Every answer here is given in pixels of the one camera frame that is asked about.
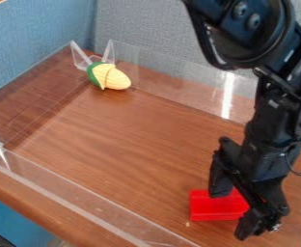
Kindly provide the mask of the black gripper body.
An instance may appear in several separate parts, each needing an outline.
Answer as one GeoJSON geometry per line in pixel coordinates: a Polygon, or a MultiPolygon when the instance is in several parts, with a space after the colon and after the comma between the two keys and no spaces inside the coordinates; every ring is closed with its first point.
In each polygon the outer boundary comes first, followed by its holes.
{"type": "Polygon", "coordinates": [[[221,157],[233,189],[241,193],[249,209],[270,214],[274,226],[289,213],[282,180],[293,171],[299,152],[301,139],[269,142],[249,136],[241,144],[221,137],[218,149],[213,152],[221,157]]]}

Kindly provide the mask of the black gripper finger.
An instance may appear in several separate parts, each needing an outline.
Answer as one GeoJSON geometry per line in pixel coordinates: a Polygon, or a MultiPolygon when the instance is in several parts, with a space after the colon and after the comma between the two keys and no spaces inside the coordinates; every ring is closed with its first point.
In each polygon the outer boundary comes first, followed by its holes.
{"type": "Polygon", "coordinates": [[[274,218],[270,214],[251,208],[239,218],[238,225],[234,230],[234,237],[238,240],[246,240],[253,235],[261,235],[274,226],[274,218]]]}
{"type": "Polygon", "coordinates": [[[219,155],[215,153],[211,156],[207,177],[207,193],[211,198],[225,197],[233,190],[233,182],[230,181],[227,170],[219,155]]]}

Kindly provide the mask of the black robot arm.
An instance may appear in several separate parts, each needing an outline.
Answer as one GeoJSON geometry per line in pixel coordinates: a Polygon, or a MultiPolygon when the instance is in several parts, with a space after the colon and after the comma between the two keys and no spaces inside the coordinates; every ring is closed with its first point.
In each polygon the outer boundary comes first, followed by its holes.
{"type": "Polygon", "coordinates": [[[301,153],[301,26],[290,0],[181,0],[206,61],[258,78],[253,117],[238,144],[218,139],[207,193],[238,190],[249,210],[234,236],[273,232],[289,213],[282,180],[301,153]]]}

